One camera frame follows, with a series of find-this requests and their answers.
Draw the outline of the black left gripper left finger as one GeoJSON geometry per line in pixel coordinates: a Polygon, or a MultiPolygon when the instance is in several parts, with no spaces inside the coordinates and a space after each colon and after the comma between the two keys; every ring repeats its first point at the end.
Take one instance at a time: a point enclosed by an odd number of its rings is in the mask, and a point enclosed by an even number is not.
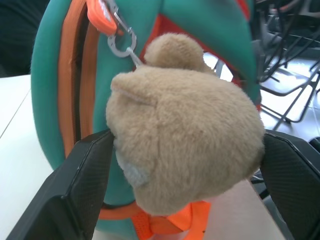
{"type": "Polygon", "coordinates": [[[107,190],[113,141],[110,130],[78,141],[44,181],[7,239],[92,239],[107,190]]]}

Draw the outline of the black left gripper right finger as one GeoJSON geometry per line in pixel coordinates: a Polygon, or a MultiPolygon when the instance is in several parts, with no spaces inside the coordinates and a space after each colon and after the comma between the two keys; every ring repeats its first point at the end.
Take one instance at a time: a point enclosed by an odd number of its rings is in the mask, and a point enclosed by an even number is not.
{"type": "Polygon", "coordinates": [[[261,173],[296,240],[320,238],[320,152],[309,142],[267,130],[261,173]]]}

